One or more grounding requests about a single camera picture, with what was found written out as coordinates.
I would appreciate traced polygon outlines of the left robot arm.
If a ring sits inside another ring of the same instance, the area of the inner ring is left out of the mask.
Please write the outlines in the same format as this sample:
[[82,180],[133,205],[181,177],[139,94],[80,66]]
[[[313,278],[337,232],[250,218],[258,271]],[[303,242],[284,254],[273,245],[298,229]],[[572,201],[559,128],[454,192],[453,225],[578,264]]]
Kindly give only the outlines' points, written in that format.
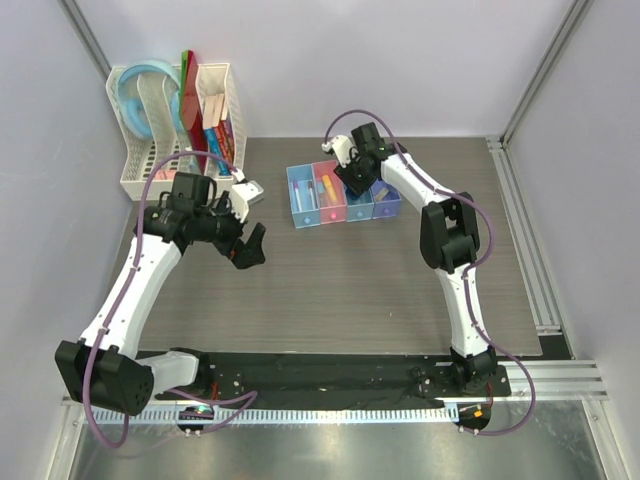
[[174,388],[190,398],[210,394],[208,355],[187,348],[139,358],[139,341],[160,290],[195,242],[213,245],[239,270],[265,261],[263,224],[242,238],[249,208],[263,188],[242,174],[219,199],[213,179],[179,173],[155,204],[140,205],[127,259],[91,324],[76,342],[63,341],[54,358],[69,396],[129,416]]

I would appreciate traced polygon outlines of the yellow highlighter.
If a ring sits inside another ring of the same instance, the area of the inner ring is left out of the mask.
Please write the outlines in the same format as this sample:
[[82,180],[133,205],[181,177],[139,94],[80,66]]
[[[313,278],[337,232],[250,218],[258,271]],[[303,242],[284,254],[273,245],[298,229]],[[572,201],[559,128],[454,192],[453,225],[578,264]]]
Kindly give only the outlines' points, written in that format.
[[327,195],[329,197],[329,200],[332,204],[336,204],[338,202],[338,196],[336,194],[336,191],[333,187],[331,178],[328,175],[323,175],[322,176],[322,181],[324,183],[324,187],[325,187],[325,191],[327,192]]

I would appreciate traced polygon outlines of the blue capped glue stick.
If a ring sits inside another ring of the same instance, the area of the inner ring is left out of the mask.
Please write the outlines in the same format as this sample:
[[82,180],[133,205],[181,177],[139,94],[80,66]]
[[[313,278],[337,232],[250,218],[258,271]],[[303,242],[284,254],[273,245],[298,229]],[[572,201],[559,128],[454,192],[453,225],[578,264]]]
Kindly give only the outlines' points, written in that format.
[[327,195],[326,195],[324,183],[323,183],[322,180],[318,180],[316,182],[316,191],[317,191],[319,207],[320,208],[326,208],[328,206]]

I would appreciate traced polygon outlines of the light blue drawer box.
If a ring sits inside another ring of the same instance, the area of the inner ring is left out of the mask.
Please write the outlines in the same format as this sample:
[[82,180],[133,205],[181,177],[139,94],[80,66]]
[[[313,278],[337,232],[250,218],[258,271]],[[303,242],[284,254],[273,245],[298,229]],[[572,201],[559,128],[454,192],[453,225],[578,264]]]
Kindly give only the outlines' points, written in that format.
[[[304,165],[287,167],[286,174],[287,174],[287,184],[288,184],[288,191],[289,191],[289,197],[290,197],[290,208],[291,208],[291,214],[292,214],[294,226],[297,229],[319,226],[321,224],[320,211],[319,211],[318,200],[316,195],[312,165],[304,164]],[[293,190],[293,181],[297,181],[298,186],[300,188],[301,199],[303,203],[302,212],[298,212],[296,208],[296,199],[295,199],[294,190]],[[308,181],[312,181],[314,184],[316,205],[318,207],[316,210],[311,209],[309,193],[307,189]]]
[[346,189],[345,197],[347,204],[347,222],[360,222],[372,219],[375,203],[369,191],[366,191],[360,196],[356,196],[354,192]]

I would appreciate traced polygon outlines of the purple drawer box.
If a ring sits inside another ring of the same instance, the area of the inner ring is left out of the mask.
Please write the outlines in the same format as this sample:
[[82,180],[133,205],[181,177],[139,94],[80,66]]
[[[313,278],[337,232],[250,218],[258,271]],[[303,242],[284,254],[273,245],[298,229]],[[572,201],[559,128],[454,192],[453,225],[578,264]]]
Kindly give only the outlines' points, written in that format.
[[[389,193],[383,201],[376,202],[374,197],[377,192],[383,187],[386,187],[389,190]],[[371,186],[370,192],[375,203],[372,216],[373,219],[391,218],[396,217],[399,214],[399,210],[402,204],[402,198],[393,186],[387,184],[382,180],[376,180]]]

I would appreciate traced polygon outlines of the brown capped white marker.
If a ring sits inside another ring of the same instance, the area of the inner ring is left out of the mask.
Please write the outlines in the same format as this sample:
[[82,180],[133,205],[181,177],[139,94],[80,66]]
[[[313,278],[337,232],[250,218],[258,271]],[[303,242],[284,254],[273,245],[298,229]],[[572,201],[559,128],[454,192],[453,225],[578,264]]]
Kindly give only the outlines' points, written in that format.
[[308,193],[309,193],[311,209],[312,210],[316,210],[318,207],[316,205],[316,196],[315,196],[315,191],[314,191],[314,184],[313,184],[312,181],[308,181],[307,182],[307,189],[308,189]]

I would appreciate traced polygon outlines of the pink capped white marker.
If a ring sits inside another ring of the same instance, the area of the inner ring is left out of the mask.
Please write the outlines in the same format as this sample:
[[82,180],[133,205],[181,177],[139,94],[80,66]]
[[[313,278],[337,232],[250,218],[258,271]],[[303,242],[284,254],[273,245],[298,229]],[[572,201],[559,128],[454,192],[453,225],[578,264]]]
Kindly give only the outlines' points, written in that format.
[[297,181],[293,181],[293,190],[294,190],[294,195],[295,195],[295,199],[296,199],[297,211],[298,212],[302,212],[303,211],[303,203],[302,203],[302,199],[301,199],[300,188],[298,186],[298,182]]

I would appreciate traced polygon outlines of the pink drawer box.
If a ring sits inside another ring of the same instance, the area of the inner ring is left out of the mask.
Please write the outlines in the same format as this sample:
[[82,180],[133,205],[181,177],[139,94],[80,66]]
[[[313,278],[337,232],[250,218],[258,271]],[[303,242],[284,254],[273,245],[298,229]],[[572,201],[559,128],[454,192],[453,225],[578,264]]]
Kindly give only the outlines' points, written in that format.
[[345,222],[347,218],[343,184],[334,172],[337,166],[335,160],[312,164],[322,225]]

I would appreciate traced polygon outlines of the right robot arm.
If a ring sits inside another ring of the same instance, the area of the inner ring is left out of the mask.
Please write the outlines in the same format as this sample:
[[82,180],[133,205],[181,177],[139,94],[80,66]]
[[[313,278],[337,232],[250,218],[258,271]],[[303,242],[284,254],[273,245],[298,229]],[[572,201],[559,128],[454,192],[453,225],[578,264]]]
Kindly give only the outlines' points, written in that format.
[[335,156],[334,172],[354,195],[381,180],[416,208],[421,256],[438,276],[449,314],[453,386],[465,395],[483,390],[497,372],[497,359],[476,286],[480,234],[473,198],[443,187],[397,142],[385,142],[373,123],[350,136],[326,137],[322,149]]

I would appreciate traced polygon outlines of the grey rectangular eraser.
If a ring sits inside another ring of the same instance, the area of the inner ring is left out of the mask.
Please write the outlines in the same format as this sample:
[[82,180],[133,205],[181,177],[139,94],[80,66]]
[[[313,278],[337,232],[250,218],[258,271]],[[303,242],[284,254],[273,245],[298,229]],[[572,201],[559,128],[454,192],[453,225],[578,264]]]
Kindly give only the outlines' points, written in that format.
[[389,190],[386,187],[381,188],[374,197],[375,201],[376,202],[383,201],[385,197],[388,195],[388,193],[389,193]]

